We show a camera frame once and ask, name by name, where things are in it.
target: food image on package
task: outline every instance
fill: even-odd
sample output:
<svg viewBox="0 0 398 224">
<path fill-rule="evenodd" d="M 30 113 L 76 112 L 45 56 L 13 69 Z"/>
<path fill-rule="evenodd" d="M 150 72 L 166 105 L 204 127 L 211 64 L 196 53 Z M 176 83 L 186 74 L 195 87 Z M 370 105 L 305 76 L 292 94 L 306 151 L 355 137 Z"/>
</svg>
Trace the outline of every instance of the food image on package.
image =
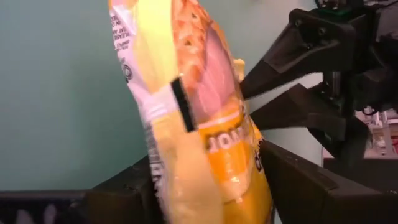
<svg viewBox="0 0 398 224">
<path fill-rule="evenodd" d="M 262 136 L 220 27 L 195 0 L 111 0 L 109 8 L 166 221 L 268 222 Z"/>
</svg>

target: robotic arm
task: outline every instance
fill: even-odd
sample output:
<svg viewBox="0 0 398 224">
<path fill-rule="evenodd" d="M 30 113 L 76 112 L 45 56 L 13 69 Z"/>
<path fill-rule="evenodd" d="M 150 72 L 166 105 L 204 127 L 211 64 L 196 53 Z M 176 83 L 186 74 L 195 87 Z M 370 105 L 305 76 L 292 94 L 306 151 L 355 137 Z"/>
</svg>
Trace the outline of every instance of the robotic arm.
<svg viewBox="0 0 398 224">
<path fill-rule="evenodd" d="M 263 130 L 308 128 L 349 169 L 363 158 L 370 135 L 355 111 L 398 109 L 398 1 L 316 2 L 318 9 L 290 13 L 241 89 L 250 98 L 323 72 L 317 86 L 295 85 L 251 117 Z M 283 223 L 398 222 L 395 193 L 345 179 L 270 142 L 261 143 L 261 158 Z"/>
<path fill-rule="evenodd" d="M 369 139 L 355 111 L 398 106 L 398 3 L 316 2 L 320 8 L 289 14 L 288 25 L 241 89 L 250 98 L 323 72 L 317 86 L 295 85 L 251 116 L 263 130 L 306 127 L 331 155 L 352 165 L 363 158 Z"/>
</svg>

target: black surface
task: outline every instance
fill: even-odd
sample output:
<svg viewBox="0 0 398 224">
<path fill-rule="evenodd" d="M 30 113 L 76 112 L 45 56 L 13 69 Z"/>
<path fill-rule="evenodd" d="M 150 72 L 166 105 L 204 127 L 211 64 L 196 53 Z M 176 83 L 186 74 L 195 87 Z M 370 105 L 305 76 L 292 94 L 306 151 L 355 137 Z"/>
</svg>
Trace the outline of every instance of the black surface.
<svg viewBox="0 0 398 224">
<path fill-rule="evenodd" d="M 352 69 L 355 38 L 351 24 L 322 18 L 317 11 L 294 9 L 286 28 L 240 83 L 243 97 L 265 93 L 309 73 Z"/>
<path fill-rule="evenodd" d="M 283 224 L 398 222 L 398 195 L 338 176 L 267 141 L 260 153 Z"/>
<path fill-rule="evenodd" d="M 364 159 L 346 167 L 336 159 L 324 159 L 324 168 L 381 192 L 398 192 L 398 160 Z"/>
<path fill-rule="evenodd" d="M 307 127 L 344 140 L 346 120 L 303 85 L 297 84 L 250 114 L 260 130 Z"/>
<path fill-rule="evenodd" d="M 188 103 L 187 96 L 185 96 L 180 77 L 171 82 L 171 87 L 174 93 L 174 97 L 177 100 L 178 107 L 180 108 L 185 128 L 188 132 L 191 132 L 195 130 L 195 123 L 191 115 L 190 105 Z"/>
<path fill-rule="evenodd" d="M 163 223 L 147 156 L 93 190 L 87 196 L 93 224 Z"/>
<path fill-rule="evenodd" d="M 0 223 L 89 224 L 81 207 L 85 194 L 71 190 L 0 192 Z"/>
<path fill-rule="evenodd" d="M 334 158 L 338 158 L 345 166 L 354 166 L 362 160 L 366 146 L 371 139 L 368 126 L 355 116 L 346 119 L 343 141 L 333 141 L 335 138 L 330 139 L 325 135 L 325 132 L 319 129 L 309 128 L 308 131 Z"/>
</svg>

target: food package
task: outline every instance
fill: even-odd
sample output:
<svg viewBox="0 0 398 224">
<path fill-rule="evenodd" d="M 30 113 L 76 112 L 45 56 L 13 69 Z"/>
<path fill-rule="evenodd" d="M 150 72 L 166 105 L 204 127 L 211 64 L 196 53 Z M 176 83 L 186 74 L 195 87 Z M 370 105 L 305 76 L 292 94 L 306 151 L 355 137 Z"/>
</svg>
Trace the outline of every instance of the food package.
<svg viewBox="0 0 398 224">
<path fill-rule="evenodd" d="M 239 90 L 244 64 L 217 23 L 196 0 L 111 0 L 109 9 L 165 221 L 267 223 L 262 136 Z"/>
</svg>

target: black metal bracket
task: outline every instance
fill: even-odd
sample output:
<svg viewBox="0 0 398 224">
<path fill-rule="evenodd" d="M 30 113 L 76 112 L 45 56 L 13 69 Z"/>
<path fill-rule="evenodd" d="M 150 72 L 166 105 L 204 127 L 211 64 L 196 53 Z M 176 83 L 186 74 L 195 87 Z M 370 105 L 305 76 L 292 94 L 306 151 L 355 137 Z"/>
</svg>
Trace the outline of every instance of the black metal bracket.
<svg viewBox="0 0 398 224">
<path fill-rule="evenodd" d="M 301 9 L 290 12 L 284 31 L 241 82 L 245 99 L 309 73 L 351 69 L 355 29 L 322 19 L 318 13 Z"/>
<path fill-rule="evenodd" d="M 0 192 L 0 223 L 161 224 L 163 215 L 145 157 L 90 190 Z"/>
<path fill-rule="evenodd" d="M 284 224 L 397 223 L 398 195 L 338 176 L 267 141 L 260 155 Z"/>
<path fill-rule="evenodd" d="M 368 127 L 357 117 L 342 117 L 336 108 L 301 84 L 250 116 L 260 130 L 306 127 L 332 156 L 351 166 L 363 158 L 371 138 Z"/>
</svg>

